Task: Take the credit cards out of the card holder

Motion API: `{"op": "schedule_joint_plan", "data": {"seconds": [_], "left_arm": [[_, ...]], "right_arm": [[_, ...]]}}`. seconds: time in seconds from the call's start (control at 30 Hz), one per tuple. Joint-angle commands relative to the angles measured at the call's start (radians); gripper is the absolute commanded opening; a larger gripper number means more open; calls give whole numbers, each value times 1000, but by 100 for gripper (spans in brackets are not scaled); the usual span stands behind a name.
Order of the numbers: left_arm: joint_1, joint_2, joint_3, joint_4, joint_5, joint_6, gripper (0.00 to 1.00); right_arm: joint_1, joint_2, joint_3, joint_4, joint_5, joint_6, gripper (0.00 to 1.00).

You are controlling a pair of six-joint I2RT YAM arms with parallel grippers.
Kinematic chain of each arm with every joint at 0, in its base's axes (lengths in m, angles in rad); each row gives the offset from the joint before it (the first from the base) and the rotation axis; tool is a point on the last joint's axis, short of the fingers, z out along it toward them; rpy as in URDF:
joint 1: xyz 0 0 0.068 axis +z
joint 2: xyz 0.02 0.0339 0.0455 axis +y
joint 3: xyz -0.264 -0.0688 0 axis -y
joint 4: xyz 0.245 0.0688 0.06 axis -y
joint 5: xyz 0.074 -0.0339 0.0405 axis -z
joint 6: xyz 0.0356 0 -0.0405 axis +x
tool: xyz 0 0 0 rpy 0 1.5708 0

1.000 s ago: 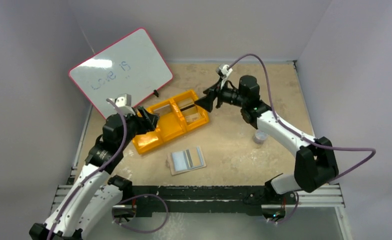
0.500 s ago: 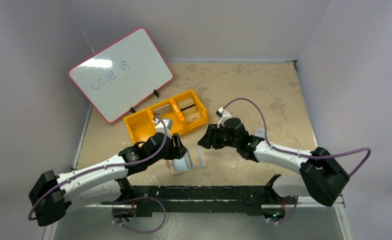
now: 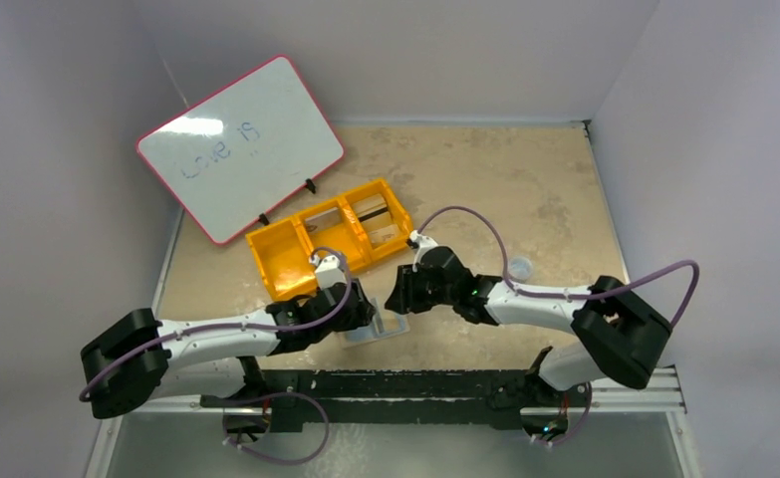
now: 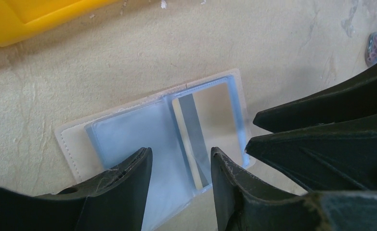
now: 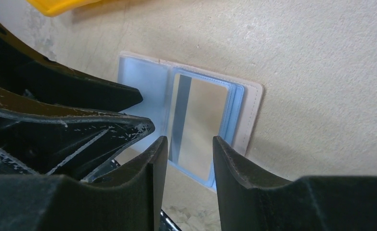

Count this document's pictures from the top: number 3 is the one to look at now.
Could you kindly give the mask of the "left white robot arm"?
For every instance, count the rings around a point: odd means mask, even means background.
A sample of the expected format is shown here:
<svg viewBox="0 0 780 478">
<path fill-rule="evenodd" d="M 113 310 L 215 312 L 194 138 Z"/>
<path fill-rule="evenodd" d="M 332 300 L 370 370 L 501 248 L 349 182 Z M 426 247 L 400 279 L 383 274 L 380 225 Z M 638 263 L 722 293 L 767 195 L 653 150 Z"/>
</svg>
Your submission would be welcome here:
<svg viewBox="0 0 780 478">
<path fill-rule="evenodd" d="M 124 415 L 165 396 L 183 368 L 301 352 L 331 333 L 370 325 L 375 311 L 357 279 L 222 319 L 160 320 L 150 308 L 136 309 L 81 349 L 79 400 L 97 419 Z"/>
</svg>

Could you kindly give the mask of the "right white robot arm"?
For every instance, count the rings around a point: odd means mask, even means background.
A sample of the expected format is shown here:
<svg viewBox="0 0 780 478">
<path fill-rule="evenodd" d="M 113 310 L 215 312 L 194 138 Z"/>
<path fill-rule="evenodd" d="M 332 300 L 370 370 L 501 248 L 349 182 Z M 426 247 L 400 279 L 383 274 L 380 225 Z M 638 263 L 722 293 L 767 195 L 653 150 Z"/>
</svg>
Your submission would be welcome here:
<svg viewBox="0 0 780 478">
<path fill-rule="evenodd" d="M 672 326 L 633 291 L 613 295 L 621 281 L 601 276 L 575 293 L 551 287 L 510 288 L 498 276 L 474 274 L 448 247 L 437 246 L 396 271 L 386 309 L 420 314 L 448 306 L 465 321 L 534 326 L 570 333 L 576 341 L 538 355 L 533 372 L 563 391 L 603 377 L 632 389 L 649 384 Z"/>
</svg>

